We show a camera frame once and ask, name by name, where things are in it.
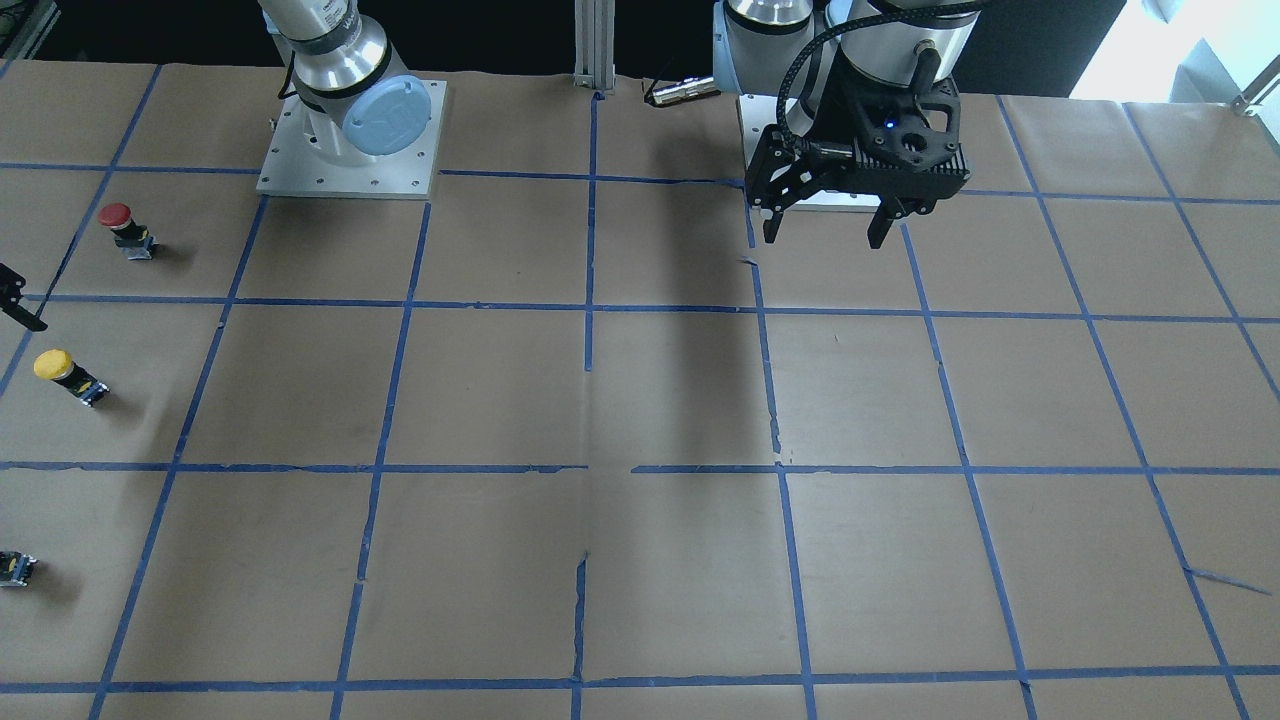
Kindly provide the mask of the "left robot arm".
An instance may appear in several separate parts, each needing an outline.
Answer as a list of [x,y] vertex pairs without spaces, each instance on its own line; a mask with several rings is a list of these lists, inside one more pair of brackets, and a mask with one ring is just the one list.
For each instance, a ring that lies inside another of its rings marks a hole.
[[970,179],[954,67],[983,1],[718,1],[718,90],[773,102],[745,192],[773,242],[785,213],[823,192],[870,195],[873,249]]

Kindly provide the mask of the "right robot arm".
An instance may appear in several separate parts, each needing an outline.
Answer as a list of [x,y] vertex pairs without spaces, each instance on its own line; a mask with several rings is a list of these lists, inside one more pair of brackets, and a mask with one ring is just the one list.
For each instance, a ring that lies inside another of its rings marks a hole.
[[404,68],[353,1],[268,1],[284,87],[253,68],[18,61],[3,91],[3,250],[113,243],[119,296],[209,296],[262,209],[252,296],[355,292],[428,205],[445,85]]

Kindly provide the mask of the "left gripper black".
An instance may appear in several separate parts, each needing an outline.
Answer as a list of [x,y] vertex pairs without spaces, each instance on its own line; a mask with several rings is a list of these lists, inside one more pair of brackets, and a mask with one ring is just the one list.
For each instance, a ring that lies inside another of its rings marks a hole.
[[904,86],[833,61],[812,127],[765,126],[748,160],[748,201],[773,243],[785,211],[820,191],[879,199],[867,229],[881,249],[893,225],[927,214],[972,178],[959,138],[960,97],[940,61],[910,60]]

